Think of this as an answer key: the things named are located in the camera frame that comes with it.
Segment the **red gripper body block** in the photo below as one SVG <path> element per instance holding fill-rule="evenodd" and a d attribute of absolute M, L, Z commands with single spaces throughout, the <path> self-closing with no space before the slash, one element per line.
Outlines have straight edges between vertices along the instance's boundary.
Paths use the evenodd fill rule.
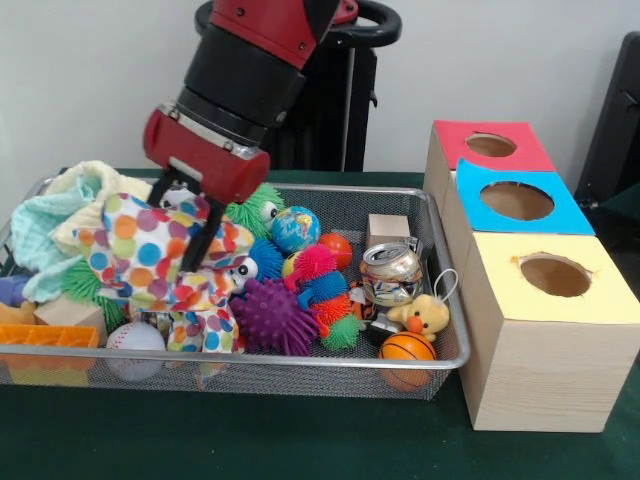
<path fill-rule="evenodd" d="M 176 172 L 192 192 L 221 203 L 242 203 L 265 180 L 269 155 L 238 143 L 180 112 L 174 103 L 157 107 L 143 134 L 143 149 L 163 172 Z"/>

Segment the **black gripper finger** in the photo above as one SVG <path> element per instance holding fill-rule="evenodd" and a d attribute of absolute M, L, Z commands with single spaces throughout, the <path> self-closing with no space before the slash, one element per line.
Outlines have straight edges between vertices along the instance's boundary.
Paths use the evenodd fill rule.
<path fill-rule="evenodd" d="M 196 272 L 200 268 L 228 207 L 227 204 L 221 203 L 207 195 L 204 197 L 197 195 L 196 199 L 200 203 L 208 206 L 208 212 L 206 221 L 200 230 L 192 237 L 184 252 L 180 267 L 180 270 L 183 272 Z"/>
<path fill-rule="evenodd" d="M 181 177 L 176 172 L 163 172 L 153 184 L 147 198 L 147 204 L 151 207 L 169 208 L 179 203 L 183 190 Z"/>

